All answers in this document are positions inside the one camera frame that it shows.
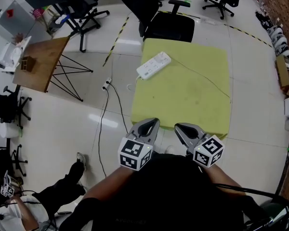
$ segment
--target desk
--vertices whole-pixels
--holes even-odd
[[[58,82],[60,82],[55,77],[56,75],[59,75],[59,74],[53,74],[56,66],[62,67],[63,72],[66,75],[67,79],[68,79],[67,74],[82,73],[82,72],[91,72],[92,73],[93,72],[92,70],[90,70],[87,67],[85,67],[85,66],[73,61],[72,59],[62,55],[62,52],[63,52],[68,40],[69,40],[69,37],[58,38],[58,39],[56,38],[56,39],[51,39],[51,40],[47,40],[47,41],[43,41],[43,42],[29,45],[24,52],[24,56],[31,56],[32,58],[34,58],[36,60],[34,66],[33,66],[32,72],[27,72],[27,71],[21,70],[20,65],[19,65],[17,67],[15,73],[14,73],[13,83],[16,85],[19,85],[19,86],[33,89],[33,90],[46,92],[48,85],[49,85],[49,82],[52,82],[51,81],[52,76]],[[84,67],[85,69],[69,67],[69,66],[62,66],[60,61],[59,61],[61,56],[79,64],[80,66]],[[65,72],[64,67],[74,68],[74,69],[78,69],[81,71],[69,73],[69,72]],[[77,94],[77,92],[74,89],[72,84],[71,85],[72,85],[75,92],[68,89],[61,82],[60,82],[60,84],[62,86],[59,86],[57,84],[55,84],[55,85],[58,86],[59,88],[61,88],[62,90],[66,91],[67,93],[69,93],[70,95],[75,97],[76,99],[82,101],[82,99],[79,97],[79,95]]]
[[[168,129],[178,122],[187,122],[224,138],[229,130],[231,105],[227,97],[230,95],[227,52],[187,42],[147,38],[141,63],[161,51],[171,57],[171,63],[149,80],[137,81],[132,122],[157,117],[161,127]]]

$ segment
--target yellow mat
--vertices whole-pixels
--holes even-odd
[[[148,38],[142,64],[164,51],[171,63],[149,80],[138,79],[133,123],[157,117],[163,128],[178,122],[200,126],[223,139],[229,130],[230,98],[227,52],[181,41]]]

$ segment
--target human arm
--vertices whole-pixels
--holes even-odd
[[[22,213],[21,221],[26,231],[34,230],[39,227],[38,222],[35,220],[34,216],[32,215],[31,211],[28,207],[24,204],[19,196],[12,197],[13,200],[16,201],[20,212]]]
[[[223,170],[218,167],[216,164],[212,165],[209,168],[204,168],[205,172],[209,176],[212,183],[226,184],[235,187],[241,187],[237,182],[231,179]],[[238,192],[231,189],[220,188],[223,192],[228,193],[229,195],[235,197],[239,195],[246,195],[244,192]]]
[[[91,187],[82,199],[96,198],[100,201],[110,199],[126,184],[133,172],[132,169],[120,166],[104,180]]]

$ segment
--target white power strip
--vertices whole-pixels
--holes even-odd
[[[162,51],[146,63],[142,64],[136,70],[142,79],[149,79],[169,63],[171,63],[171,58]]]

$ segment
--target table with black metal legs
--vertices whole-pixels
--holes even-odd
[[[83,102],[83,99],[81,99],[77,93],[68,75],[87,72],[93,73],[93,70],[62,54],[68,40],[69,37],[56,38],[29,45],[24,52],[24,56],[31,56],[33,59],[35,59],[32,71],[24,71],[21,70],[20,67],[17,67],[14,73],[13,83],[33,90],[47,92],[49,83],[51,82],[58,88],[70,94],[72,97]],[[78,64],[79,67],[62,65],[60,61],[61,56]],[[56,67],[60,67],[63,73],[54,74]],[[75,69],[76,71],[67,72],[65,68]],[[68,88],[57,78],[59,75],[66,76],[71,88]],[[52,81],[52,77],[54,77],[58,83]]]

